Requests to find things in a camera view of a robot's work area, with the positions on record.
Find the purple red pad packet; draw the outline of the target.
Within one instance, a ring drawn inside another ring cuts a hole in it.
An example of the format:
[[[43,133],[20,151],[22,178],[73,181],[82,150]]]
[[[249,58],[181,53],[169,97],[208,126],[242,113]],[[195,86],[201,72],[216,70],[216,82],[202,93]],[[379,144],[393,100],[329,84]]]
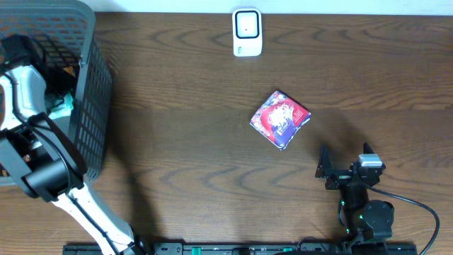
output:
[[[278,149],[284,150],[311,112],[286,94],[275,91],[251,118],[250,125]]]

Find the green wipes packet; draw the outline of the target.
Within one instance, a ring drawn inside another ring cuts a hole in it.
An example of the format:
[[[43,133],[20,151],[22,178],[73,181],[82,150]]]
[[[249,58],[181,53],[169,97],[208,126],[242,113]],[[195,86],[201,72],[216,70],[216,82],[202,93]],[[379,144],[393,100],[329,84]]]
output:
[[[49,93],[45,96],[46,113],[52,120],[69,117],[74,109],[73,102],[71,91],[65,94]]]

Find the orange snack box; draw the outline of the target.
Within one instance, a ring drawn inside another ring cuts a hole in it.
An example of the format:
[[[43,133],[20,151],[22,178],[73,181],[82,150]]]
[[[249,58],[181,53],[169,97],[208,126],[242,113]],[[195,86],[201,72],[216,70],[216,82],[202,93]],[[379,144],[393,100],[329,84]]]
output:
[[[76,70],[73,67],[65,67],[65,68],[63,68],[63,70],[66,73],[72,75],[73,77],[76,77]]]

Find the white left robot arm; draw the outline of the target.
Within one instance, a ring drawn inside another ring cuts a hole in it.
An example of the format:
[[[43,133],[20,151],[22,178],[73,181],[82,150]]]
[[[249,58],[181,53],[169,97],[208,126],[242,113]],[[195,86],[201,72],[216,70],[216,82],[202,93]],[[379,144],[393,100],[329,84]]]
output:
[[[1,47],[1,167],[26,195],[74,218],[103,254],[148,254],[132,227],[86,181],[82,154],[48,115],[50,102],[68,94],[76,76],[48,67],[45,53],[26,35],[10,35]]]

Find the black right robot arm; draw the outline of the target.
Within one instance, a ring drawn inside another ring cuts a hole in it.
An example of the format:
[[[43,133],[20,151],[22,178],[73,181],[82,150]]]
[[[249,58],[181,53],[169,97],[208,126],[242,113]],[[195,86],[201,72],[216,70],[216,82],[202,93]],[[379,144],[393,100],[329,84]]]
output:
[[[327,190],[340,191],[338,220],[356,242],[380,242],[392,237],[393,205],[368,196],[369,188],[380,182],[385,168],[367,143],[348,169],[334,169],[327,147],[321,148],[315,177],[326,180]]]

